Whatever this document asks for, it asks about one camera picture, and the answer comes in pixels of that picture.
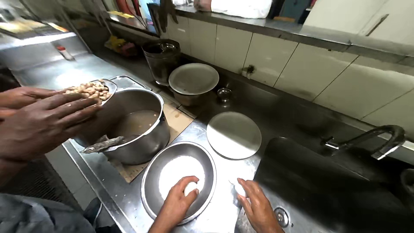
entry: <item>white dough ball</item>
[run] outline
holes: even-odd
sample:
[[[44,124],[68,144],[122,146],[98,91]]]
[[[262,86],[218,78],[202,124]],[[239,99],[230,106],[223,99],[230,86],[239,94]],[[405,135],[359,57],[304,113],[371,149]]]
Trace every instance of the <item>white dough ball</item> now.
[[[191,191],[195,190],[197,188],[196,182],[190,182],[184,189],[184,196],[187,196]]]

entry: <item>sink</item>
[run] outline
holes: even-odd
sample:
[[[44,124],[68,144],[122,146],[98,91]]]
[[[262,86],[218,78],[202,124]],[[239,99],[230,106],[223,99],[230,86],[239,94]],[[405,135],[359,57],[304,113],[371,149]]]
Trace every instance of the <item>sink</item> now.
[[[410,232],[414,215],[379,182],[295,141],[269,141],[254,180],[286,223],[286,233]],[[254,232],[244,210],[235,232]]]

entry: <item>grey shirt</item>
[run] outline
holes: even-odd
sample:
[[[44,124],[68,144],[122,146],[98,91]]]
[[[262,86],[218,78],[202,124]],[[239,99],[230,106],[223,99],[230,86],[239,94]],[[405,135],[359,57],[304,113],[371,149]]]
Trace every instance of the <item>grey shirt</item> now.
[[[1,233],[94,233],[76,210],[55,201],[0,194]]]

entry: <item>faucet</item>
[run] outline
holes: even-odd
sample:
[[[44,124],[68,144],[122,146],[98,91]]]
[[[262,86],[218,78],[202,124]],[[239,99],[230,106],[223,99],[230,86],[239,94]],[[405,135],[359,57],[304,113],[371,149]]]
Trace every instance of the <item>faucet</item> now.
[[[395,151],[405,142],[405,136],[404,136],[405,131],[402,127],[397,126],[397,125],[384,125],[384,126],[374,128],[368,132],[365,132],[359,135],[358,137],[341,142],[339,144],[331,142],[331,140],[334,139],[333,137],[323,140],[322,144],[335,149],[335,151],[332,153],[332,155],[334,155],[334,154],[339,153],[340,151],[349,149],[356,144],[359,144],[370,138],[378,136],[382,133],[390,133],[392,136],[387,142],[385,142],[382,146],[380,146],[379,148],[375,149],[372,152],[371,157],[377,160],[380,160],[384,158],[386,155],[388,155],[389,153]]]

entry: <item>white cloth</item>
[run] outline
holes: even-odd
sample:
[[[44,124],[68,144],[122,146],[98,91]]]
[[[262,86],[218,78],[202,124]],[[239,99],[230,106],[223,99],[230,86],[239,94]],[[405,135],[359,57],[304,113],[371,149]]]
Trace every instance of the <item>white cloth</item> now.
[[[173,0],[173,4],[176,6],[187,4],[187,0]]]
[[[211,11],[243,18],[266,18],[272,0],[212,0]]]

